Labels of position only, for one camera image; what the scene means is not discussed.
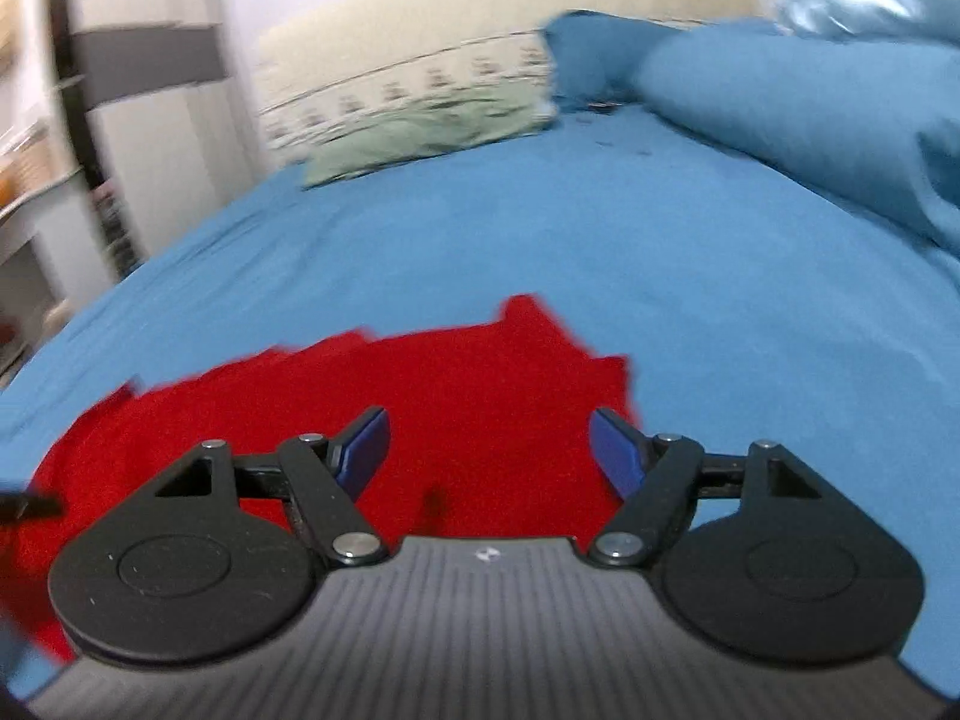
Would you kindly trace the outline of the red knit sweater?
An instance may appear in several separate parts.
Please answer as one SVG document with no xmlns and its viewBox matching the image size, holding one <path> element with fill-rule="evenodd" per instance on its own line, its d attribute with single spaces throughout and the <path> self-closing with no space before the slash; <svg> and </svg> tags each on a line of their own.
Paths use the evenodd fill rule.
<svg viewBox="0 0 960 720">
<path fill-rule="evenodd" d="M 3 619 L 67 658 L 46 580 L 70 538 L 206 439 L 260 454 L 338 433 L 371 406 L 386 410 L 391 445 L 359 510 L 387 543 L 587 543 L 620 504 L 590 456 L 587 423 L 602 406 L 628 410 L 630 383 L 628 359 L 594 355 L 529 296 L 483 325 L 389 338 L 353 330 L 163 387 L 126 383 L 83 413 L 32 477 L 64 511 L 3 532 Z"/>
</svg>

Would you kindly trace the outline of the blue bed sheet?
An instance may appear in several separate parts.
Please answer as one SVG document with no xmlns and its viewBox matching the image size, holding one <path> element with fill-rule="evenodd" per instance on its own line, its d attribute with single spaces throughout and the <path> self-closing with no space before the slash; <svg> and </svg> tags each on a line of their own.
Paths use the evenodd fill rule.
<svg viewBox="0 0 960 720">
<path fill-rule="evenodd" d="M 788 445 L 918 557 L 903 655 L 958 688 L 958 263 L 638 106 L 325 187 L 286 169 L 80 312 L 2 395 L 2 478 L 121 383 L 540 296 L 644 426 Z"/>
</svg>

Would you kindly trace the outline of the white desk shelf unit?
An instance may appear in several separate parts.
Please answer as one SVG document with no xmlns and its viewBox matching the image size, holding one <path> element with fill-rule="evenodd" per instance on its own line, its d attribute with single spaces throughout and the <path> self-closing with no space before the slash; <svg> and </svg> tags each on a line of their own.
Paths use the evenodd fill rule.
<svg viewBox="0 0 960 720">
<path fill-rule="evenodd" d="M 116 284 L 80 166 L 67 154 L 25 0 L 2 0 L 2 78 L 39 99 L 2 133 L 2 380 Z"/>
</svg>

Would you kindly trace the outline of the blue rolled duvet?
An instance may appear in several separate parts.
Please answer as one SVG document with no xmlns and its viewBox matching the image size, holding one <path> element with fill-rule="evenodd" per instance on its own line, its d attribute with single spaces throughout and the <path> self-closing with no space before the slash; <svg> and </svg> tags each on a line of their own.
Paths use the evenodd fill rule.
<svg viewBox="0 0 960 720">
<path fill-rule="evenodd" d="M 957 252 L 955 47 L 718 23 L 664 39 L 633 86 L 666 121 Z"/>
</svg>

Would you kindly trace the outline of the green pillow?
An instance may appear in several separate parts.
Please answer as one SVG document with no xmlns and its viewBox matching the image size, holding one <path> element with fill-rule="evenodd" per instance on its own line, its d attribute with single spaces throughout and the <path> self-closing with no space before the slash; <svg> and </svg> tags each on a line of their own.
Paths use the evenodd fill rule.
<svg viewBox="0 0 960 720">
<path fill-rule="evenodd" d="M 506 80 L 416 99 L 342 125 L 311 146 L 301 187 L 364 176 L 550 128 L 558 106 L 539 85 Z"/>
</svg>

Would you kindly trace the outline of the grey white wardrobe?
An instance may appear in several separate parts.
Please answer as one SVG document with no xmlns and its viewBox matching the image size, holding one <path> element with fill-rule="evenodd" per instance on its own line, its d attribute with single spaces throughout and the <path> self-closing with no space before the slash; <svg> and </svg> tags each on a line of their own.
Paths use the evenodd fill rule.
<svg viewBox="0 0 960 720">
<path fill-rule="evenodd" d="M 223 0 L 47 0 L 65 132 L 119 277 L 259 182 Z"/>
</svg>

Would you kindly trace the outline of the cream quilted headboard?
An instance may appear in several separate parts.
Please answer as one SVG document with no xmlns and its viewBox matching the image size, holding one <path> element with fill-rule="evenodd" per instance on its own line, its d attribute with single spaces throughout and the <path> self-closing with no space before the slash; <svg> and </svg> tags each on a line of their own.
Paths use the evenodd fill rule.
<svg viewBox="0 0 960 720">
<path fill-rule="evenodd" d="M 758 0 L 343 0 L 269 29 L 254 85 L 272 167 L 345 125 L 454 88 L 550 83 L 542 29 L 567 11 L 691 28 L 757 15 Z"/>
</svg>

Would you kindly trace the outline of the dark blue pillow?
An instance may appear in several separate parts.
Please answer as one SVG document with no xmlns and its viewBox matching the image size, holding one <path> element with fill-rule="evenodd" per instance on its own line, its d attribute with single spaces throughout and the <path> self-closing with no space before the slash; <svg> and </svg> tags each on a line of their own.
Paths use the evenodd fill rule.
<svg viewBox="0 0 960 720">
<path fill-rule="evenodd" d="M 633 104 L 635 73 L 677 28 L 597 11 L 568 11 L 542 28 L 553 59 L 553 101 L 562 112 Z"/>
</svg>

